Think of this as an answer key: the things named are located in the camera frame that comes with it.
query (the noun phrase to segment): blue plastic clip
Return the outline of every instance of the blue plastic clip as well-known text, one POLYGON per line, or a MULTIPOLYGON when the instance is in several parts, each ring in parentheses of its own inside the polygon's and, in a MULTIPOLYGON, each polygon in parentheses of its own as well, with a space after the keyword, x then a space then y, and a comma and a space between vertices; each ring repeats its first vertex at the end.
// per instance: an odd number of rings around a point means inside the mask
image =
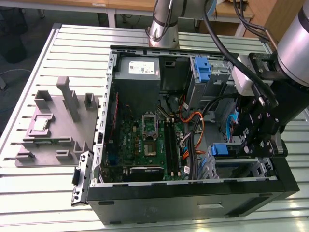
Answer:
POLYGON ((211 77, 211 65, 206 57, 195 57, 195 68, 201 83, 208 82, 211 77))

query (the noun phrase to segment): red wire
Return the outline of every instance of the red wire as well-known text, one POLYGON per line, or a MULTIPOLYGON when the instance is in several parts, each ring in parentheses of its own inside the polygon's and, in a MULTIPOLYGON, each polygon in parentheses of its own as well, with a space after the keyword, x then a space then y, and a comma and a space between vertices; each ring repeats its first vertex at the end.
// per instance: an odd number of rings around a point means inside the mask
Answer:
POLYGON ((118 112, 118 93, 116 93, 116 110, 115 110, 114 120, 112 121, 112 130, 111 130, 109 140, 111 140, 111 138, 112 138, 112 131, 113 131, 115 123, 116 123, 117 112, 118 112))

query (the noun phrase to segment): metal bracket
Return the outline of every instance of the metal bracket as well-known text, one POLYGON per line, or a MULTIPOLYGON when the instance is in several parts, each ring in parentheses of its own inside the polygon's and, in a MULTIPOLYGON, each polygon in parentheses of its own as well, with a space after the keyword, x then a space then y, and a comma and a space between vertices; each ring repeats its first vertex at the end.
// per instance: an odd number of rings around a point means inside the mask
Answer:
POLYGON ((88 205, 87 195, 90 183, 93 153, 86 151, 81 154, 78 167, 73 173, 72 184, 74 184, 71 206, 88 205))

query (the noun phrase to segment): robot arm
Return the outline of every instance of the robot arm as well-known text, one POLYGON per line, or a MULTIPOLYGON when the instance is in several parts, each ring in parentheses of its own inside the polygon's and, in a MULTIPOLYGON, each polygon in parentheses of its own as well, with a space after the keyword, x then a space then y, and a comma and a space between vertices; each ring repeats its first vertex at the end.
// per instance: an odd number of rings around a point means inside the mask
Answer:
POLYGON ((146 33, 152 47, 178 47, 178 18, 202 18, 205 1, 206 12, 214 12, 216 0, 157 0, 154 7, 154 19, 146 33))
POLYGON ((232 77, 238 98, 238 119, 234 135, 245 134, 238 156, 285 157, 287 148, 280 134, 288 122, 309 105, 309 0, 299 11, 272 55, 251 53, 241 56, 260 78, 270 85, 278 105, 270 108, 250 97, 246 87, 252 83, 234 67, 232 77))

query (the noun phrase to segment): orange wire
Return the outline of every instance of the orange wire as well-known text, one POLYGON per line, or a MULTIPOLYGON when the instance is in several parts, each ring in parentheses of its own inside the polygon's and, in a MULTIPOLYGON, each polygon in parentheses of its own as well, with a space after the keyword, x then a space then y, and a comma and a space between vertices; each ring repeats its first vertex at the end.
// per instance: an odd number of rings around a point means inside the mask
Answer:
POLYGON ((200 112, 194 112, 194 113, 192 113, 187 119, 184 119, 184 118, 182 117, 182 114, 181 114, 181 109, 182 109, 182 107, 183 107, 184 102, 185 102, 185 95, 184 95, 184 97, 183 97, 183 103, 181 104, 181 106, 180 106, 179 109, 178 109, 178 111, 179 111, 179 118, 180 118, 180 120, 181 120, 182 122, 190 122, 190 121, 193 119, 193 117, 194 117, 195 115, 199 115, 199 116, 201 117, 201 121, 202 121, 202 133, 201 133, 201 136, 199 137, 199 140, 198 140, 197 144, 194 145, 194 147, 195 147, 195 149, 196 149, 196 148, 198 148, 198 146, 199 146, 199 145, 201 144, 201 142, 202 142, 203 133, 204 133, 204 128, 205 128, 205 125, 204 125, 204 118, 203 118, 203 115, 202 115, 200 112))
MULTIPOLYGON (((205 151, 196 151, 197 154, 205 154, 205 151)), ((189 151, 186 151, 183 155, 183 160, 186 159, 189 156, 189 151)))

